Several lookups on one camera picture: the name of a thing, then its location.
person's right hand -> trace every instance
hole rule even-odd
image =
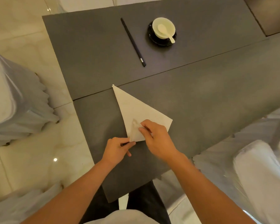
[[[172,158],[177,152],[166,127],[150,120],[144,120],[141,125],[145,128],[139,128],[139,131],[145,137],[148,149],[152,154],[164,161]]]

person's left hand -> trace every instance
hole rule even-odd
[[[136,142],[127,143],[129,141],[129,138],[114,137],[112,139],[109,139],[102,160],[110,163],[115,167],[120,161],[122,161],[125,154],[131,156],[129,149],[133,147]]]

person's right arm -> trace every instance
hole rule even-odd
[[[164,126],[150,120],[141,124],[145,128],[139,128],[139,131],[145,137],[149,150],[170,166],[202,224],[255,224],[175,148]]]

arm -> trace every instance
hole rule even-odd
[[[131,156],[128,150],[135,142],[121,146],[127,142],[128,138],[109,139],[101,161],[22,224],[78,224],[108,173],[125,154]]]
[[[145,120],[139,128],[149,150],[171,167],[202,224],[255,224],[174,146],[164,126]]]

black chopsticks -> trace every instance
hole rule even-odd
[[[145,63],[145,61],[144,61],[144,59],[143,59],[143,57],[142,57],[142,55],[141,55],[141,53],[140,53],[140,51],[139,51],[139,49],[138,49],[138,47],[137,47],[137,45],[136,45],[136,43],[135,43],[135,41],[134,41],[132,35],[130,34],[130,32],[129,32],[127,26],[125,25],[125,22],[124,22],[123,18],[120,18],[120,20],[121,20],[121,22],[122,22],[122,24],[123,24],[123,26],[124,26],[125,31],[127,32],[127,35],[129,36],[129,38],[130,38],[130,40],[131,40],[131,43],[132,43],[133,46],[134,46],[134,49],[136,50],[136,52],[137,52],[137,54],[138,54],[138,57],[140,58],[140,60],[141,60],[141,62],[142,62],[143,67],[145,67],[145,66],[146,66],[146,63]]]

